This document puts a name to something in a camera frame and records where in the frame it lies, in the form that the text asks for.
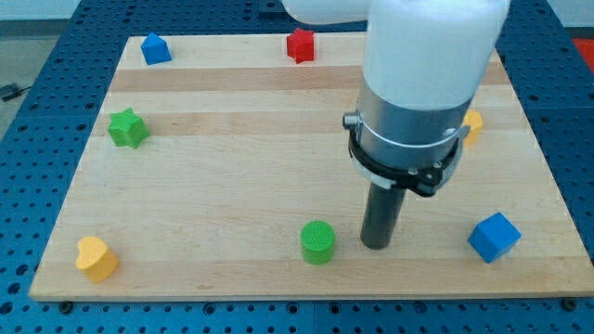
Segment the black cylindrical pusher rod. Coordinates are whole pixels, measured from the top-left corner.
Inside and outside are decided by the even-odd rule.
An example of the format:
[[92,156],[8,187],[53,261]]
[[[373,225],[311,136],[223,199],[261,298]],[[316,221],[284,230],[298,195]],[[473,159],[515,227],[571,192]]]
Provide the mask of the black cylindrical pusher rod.
[[385,189],[370,185],[360,232],[367,248],[382,250],[390,245],[405,196],[406,190],[400,187]]

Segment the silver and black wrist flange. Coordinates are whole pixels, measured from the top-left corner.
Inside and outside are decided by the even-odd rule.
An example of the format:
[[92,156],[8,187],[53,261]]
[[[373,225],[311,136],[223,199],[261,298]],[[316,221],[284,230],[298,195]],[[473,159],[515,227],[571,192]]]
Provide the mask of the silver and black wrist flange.
[[355,111],[342,118],[351,161],[374,186],[431,197],[458,166],[470,131],[462,124],[469,105],[465,101],[449,109],[406,109],[363,83]]

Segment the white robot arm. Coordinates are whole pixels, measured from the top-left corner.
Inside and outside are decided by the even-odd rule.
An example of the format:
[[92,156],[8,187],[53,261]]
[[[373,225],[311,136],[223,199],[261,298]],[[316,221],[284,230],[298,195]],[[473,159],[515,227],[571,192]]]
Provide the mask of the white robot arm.
[[353,165],[370,182],[360,237],[386,248],[407,192],[434,195],[458,166],[464,117],[509,0],[282,0],[311,25],[367,24],[363,79],[342,118]]

